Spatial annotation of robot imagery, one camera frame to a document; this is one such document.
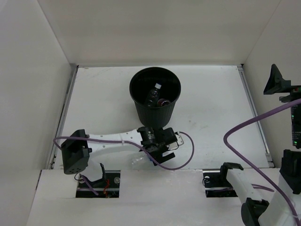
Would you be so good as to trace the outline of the red label clear bottle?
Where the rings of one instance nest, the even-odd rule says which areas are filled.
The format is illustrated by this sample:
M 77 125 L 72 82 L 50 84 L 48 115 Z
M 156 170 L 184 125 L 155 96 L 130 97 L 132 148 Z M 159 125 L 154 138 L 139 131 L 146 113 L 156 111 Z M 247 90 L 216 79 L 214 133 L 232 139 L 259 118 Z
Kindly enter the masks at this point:
M 157 101 L 157 107 L 164 107 L 171 104 L 171 101 L 168 99 L 161 98 Z

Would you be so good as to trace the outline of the clear unlabelled plastic bottle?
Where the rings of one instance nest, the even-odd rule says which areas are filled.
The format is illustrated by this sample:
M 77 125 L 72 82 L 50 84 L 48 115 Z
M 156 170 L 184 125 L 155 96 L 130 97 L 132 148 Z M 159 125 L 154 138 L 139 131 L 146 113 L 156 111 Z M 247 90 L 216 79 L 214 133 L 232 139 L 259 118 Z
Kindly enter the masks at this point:
M 156 83 L 154 88 L 152 88 L 146 99 L 144 102 L 144 105 L 147 107 L 155 107 L 157 104 L 157 101 L 159 100 L 159 96 L 160 96 L 160 89 L 161 89 L 161 85 Z

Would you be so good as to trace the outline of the blue label clear bottle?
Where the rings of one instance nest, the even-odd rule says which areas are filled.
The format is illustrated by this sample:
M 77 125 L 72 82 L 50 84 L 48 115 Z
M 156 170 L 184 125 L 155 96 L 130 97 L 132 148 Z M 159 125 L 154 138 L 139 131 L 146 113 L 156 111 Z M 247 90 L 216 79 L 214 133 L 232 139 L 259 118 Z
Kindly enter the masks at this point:
M 132 156 L 132 169 L 148 169 L 152 165 L 151 159 L 145 153 L 139 152 Z

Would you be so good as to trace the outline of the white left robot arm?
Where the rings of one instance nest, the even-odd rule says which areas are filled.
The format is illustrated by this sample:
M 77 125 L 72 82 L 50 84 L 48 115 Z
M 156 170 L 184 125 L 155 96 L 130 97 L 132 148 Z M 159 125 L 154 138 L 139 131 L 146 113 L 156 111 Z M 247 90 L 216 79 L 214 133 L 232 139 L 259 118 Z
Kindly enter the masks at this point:
M 157 166 L 175 157 L 174 150 L 183 145 L 183 139 L 172 128 L 140 127 L 124 133 L 109 135 L 87 134 L 75 131 L 61 144 L 63 171 L 66 175 L 81 174 L 94 187 L 105 184 L 104 165 L 97 161 L 100 155 L 109 156 L 127 151 L 144 152 Z

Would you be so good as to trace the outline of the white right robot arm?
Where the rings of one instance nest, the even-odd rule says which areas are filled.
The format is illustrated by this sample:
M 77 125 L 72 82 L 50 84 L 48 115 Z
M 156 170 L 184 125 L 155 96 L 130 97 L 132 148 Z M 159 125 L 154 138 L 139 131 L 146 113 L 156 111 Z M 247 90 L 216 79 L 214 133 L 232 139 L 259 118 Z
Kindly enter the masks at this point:
M 230 186 L 241 202 L 241 218 L 246 226 L 299 226 L 301 224 L 301 87 L 292 85 L 282 77 L 278 67 L 271 66 L 270 76 L 263 91 L 265 95 L 287 93 L 279 100 L 282 106 L 249 119 L 232 129 L 223 137 L 224 144 L 274 188 L 271 201 L 263 199 L 246 178 L 244 169 L 238 163 L 225 162 L 218 174 L 218 181 L 223 186 Z M 228 142 L 234 132 L 283 110 L 291 110 L 292 144 L 297 151 L 285 149 L 281 160 L 278 183 L 270 179 L 262 170 L 251 163 Z

